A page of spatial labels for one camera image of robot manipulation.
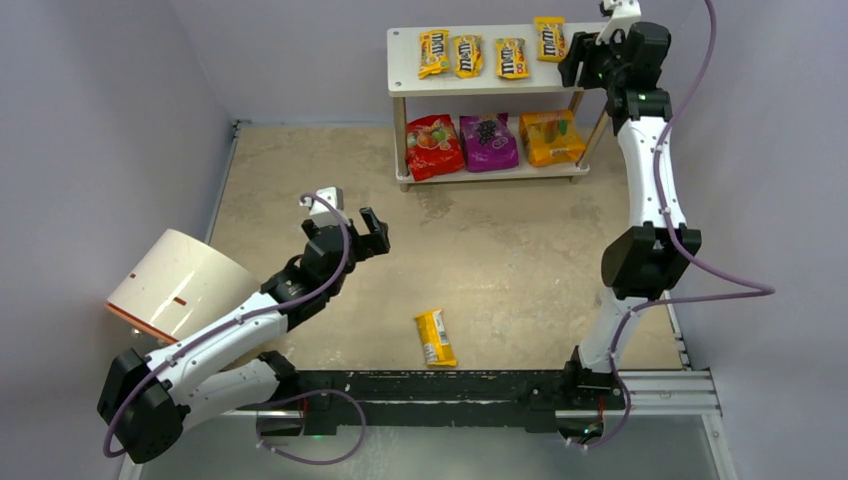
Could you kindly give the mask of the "red candy bag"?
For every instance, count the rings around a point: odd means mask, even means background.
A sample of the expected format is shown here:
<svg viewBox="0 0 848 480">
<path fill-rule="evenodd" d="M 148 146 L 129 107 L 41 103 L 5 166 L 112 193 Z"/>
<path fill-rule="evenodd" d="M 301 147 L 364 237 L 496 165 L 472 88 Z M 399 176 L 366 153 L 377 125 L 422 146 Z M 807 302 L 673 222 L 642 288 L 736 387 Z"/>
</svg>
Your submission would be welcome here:
<svg viewBox="0 0 848 480">
<path fill-rule="evenodd" d="M 408 123 L 405 160 L 416 182 L 463 170 L 463 151 L 451 116 L 429 115 Z"/>
</svg>

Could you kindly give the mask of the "yellow M&M bag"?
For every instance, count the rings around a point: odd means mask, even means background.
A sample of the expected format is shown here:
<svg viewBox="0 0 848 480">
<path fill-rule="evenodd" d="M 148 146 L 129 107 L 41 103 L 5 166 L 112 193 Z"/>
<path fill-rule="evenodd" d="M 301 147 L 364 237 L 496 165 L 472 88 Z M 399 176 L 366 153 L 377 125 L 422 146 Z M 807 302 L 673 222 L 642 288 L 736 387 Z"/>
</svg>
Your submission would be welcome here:
<svg viewBox="0 0 848 480">
<path fill-rule="evenodd" d="M 568 44 L 565 38 L 565 18 L 540 16 L 534 18 L 537 33 L 537 59 L 558 63 L 565 58 Z"/>
<path fill-rule="evenodd" d="M 449 36 L 447 29 L 429 30 L 419 34 L 419 79 L 440 75 L 449 69 Z"/>
</svg>

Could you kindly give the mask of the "yellow candy bag back-side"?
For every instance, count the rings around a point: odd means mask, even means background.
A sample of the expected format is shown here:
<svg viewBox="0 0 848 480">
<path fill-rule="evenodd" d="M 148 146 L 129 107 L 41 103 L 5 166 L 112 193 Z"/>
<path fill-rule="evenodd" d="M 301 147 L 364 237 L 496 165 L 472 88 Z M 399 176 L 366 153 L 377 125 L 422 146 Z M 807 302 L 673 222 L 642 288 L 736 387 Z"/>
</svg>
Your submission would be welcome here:
<svg viewBox="0 0 848 480">
<path fill-rule="evenodd" d="M 496 75 L 505 80 L 530 77 L 524 52 L 525 40 L 518 37 L 501 37 L 495 40 Z"/>
</svg>

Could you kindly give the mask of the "yellow candy bag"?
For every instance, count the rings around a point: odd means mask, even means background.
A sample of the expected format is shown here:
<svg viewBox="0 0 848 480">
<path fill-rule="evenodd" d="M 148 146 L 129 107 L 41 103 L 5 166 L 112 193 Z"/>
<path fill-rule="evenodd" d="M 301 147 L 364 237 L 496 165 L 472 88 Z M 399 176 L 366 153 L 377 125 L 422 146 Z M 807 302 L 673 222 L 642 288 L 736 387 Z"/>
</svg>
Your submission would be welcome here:
<svg viewBox="0 0 848 480">
<path fill-rule="evenodd" d="M 444 310 L 434 309 L 414 317 L 427 367 L 458 366 L 458 360 L 448 338 L 443 321 Z"/>
<path fill-rule="evenodd" d="M 458 35 L 453 38 L 455 54 L 454 73 L 460 79 L 480 75 L 483 66 L 483 37 L 477 34 Z"/>
</svg>

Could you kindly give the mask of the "purple candy bag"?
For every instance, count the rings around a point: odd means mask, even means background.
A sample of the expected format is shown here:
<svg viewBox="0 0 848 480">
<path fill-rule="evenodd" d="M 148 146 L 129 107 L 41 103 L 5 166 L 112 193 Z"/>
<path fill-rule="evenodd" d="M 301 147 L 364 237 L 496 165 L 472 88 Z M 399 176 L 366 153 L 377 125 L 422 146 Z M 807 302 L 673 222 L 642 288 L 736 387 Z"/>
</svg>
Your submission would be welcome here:
<svg viewBox="0 0 848 480">
<path fill-rule="evenodd" d="M 460 117 L 460 145 L 466 169 L 485 173 L 515 168 L 519 165 L 519 148 L 508 128 L 505 112 Z"/>
</svg>

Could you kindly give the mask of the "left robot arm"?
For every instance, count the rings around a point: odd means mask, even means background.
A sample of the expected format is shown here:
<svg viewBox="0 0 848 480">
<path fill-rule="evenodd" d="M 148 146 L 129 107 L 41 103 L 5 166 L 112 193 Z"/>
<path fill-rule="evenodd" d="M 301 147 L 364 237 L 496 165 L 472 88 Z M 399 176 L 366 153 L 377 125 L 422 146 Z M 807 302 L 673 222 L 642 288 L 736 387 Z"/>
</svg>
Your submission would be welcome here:
<svg viewBox="0 0 848 480">
<path fill-rule="evenodd" d="M 113 358 L 97 402 L 107 425 L 105 457 L 153 460 L 191 427 L 228 410 L 268 402 L 295 376 L 295 367 L 272 352 L 232 372 L 224 368 L 317 315 L 358 263 L 390 251 L 389 226 L 372 208 L 360 210 L 365 234 L 339 209 L 332 207 L 329 214 L 333 221 L 326 226 L 316 217 L 305 220 L 303 253 L 231 312 L 165 348 L 147 355 L 128 349 Z"/>
</svg>

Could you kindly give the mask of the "yellow candy bag front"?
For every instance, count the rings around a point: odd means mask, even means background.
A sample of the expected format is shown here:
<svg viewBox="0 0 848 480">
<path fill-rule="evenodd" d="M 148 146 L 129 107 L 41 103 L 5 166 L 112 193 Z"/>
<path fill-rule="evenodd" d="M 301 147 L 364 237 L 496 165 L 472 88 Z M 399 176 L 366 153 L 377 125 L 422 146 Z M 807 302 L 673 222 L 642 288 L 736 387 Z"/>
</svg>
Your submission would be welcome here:
<svg viewBox="0 0 848 480">
<path fill-rule="evenodd" d="M 458 360 L 448 338 L 443 321 L 444 310 L 434 309 L 414 317 L 427 367 L 458 366 Z"/>
</svg>

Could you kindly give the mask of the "orange candy bag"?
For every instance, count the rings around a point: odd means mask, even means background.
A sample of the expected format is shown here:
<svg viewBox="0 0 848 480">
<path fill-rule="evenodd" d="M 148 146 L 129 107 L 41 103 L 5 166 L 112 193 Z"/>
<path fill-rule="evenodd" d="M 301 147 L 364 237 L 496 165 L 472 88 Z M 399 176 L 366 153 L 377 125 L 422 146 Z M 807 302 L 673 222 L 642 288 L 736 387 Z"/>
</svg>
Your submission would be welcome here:
<svg viewBox="0 0 848 480">
<path fill-rule="evenodd" d="M 577 163 L 586 150 L 571 110 L 521 114 L 519 134 L 528 163 L 537 168 Z"/>
</svg>

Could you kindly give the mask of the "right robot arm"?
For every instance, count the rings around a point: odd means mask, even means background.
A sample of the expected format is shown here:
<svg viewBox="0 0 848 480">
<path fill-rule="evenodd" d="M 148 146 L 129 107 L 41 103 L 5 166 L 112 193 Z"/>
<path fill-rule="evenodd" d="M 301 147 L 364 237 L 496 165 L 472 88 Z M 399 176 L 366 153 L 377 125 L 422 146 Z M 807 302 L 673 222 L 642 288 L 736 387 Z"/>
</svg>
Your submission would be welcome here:
<svg viewBox="0 0 848 480">
<path fill-rule="evenodd" d="M 558 66 L 566 87 L 602 89 L 605 112 L 622 151 L 629 191 L 629 227 L 606 247 L 601 260 L 605 286 L 590 333 L 564 369 L 566 393 L 609 394 L 621 386 L 614 374 L 642 310 L 674 287 L 702 245 L 677 201 L 665 131 L 673 111 L 658 85 L 671 46 L 664 26 L 636 22 L 611 36 L 579 31 Z"/>
</svg>

